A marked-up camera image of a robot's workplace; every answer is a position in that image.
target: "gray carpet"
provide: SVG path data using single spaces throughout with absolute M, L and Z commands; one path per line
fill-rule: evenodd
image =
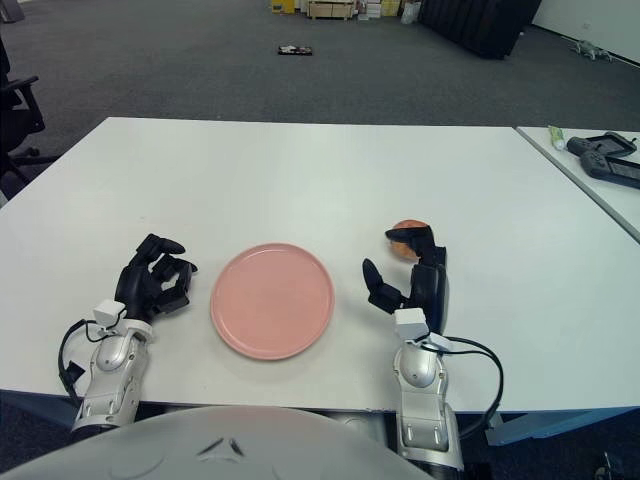
M 396 18 L 312 21 L 271 14 L 266 0 L 22 6 L 26 20 L 2 36 L 13 75 L 40 76 L 47 130 L 30 143 L 46 153 L 114 115 L 640 129 L 640 69 L 591 62 L 536 28 L 497 61 Z M 276 55 L 289 43 L 315 55 Z

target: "green object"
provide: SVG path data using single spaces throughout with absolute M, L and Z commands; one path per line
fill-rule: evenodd
M 562 129 L 549 125 L 549 133 L 551 134 L 551 144 L 556 150 L 564 150 L 564 134 Z

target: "black cabinet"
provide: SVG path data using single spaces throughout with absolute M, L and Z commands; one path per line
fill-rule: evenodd
M 541 0 L 423 0 L 420 22 L 479 55 L 509 55 Z

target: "pink plate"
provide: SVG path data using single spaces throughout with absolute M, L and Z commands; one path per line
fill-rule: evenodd
M 277 360 L 322 335 L 333 302 L 331 279 L 316 257 L 294 245 L 269 243 L 225 267 L 211 295 L 211 318 L 238 352 Z

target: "chair armrest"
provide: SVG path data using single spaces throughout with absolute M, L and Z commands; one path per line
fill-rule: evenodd
M 40 108 L 38 107 L 38 102 L 36 102 L 35 97 L 33 96 L 33 92 L 31 91 L 31 84 L 38 80 L 38 77 L 33 76 L 25 79 L 12 80 L 9 83 L 2 85 L 2 94 L 5 95 L 7 93 L 13 92 L 16 90 L 20 90 L 20 93 L 24 97 L 24 101 L 29 107 L 29 111 L 33 116 L 33 123 L 36 132 L 44 130 L 44 119 L 42 118 L 42 113 L 40 112 Z
M 2 90 L 2 93 L 8 93 L 8 92 L 14 92 L 16 90 L 21 90 L 24 87 L 29 87 L 31 86 L 32 83 L 36 82 L 38 80 L 38 77 L 36 77 L 35 75 L 33 77 L 29 77 L 29 78 L 19 78 L 17 80 L 11 80 L 8 83 L 5 83 L 4 85 L 2 85 L 2 87 L 0 87 L 0 89 Z

